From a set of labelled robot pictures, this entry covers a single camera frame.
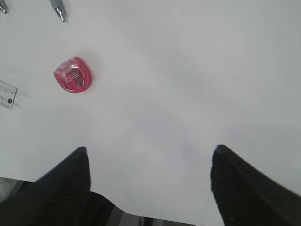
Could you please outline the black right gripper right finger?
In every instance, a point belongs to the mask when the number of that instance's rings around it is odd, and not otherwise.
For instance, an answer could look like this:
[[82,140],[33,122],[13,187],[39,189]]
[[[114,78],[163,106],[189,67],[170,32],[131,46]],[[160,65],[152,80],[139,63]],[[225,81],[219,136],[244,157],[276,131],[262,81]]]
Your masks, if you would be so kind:
[[299,226],[301,197],[225,145],[212,157],[211,191],[226,226]]

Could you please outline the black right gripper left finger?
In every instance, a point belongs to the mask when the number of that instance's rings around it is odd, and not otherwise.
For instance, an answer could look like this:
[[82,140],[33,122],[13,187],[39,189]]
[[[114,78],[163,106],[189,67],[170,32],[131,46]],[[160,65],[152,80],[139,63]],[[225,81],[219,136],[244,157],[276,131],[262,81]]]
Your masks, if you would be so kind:
[[82,226],[91,187],[85,147],[0,204],[2,226]]

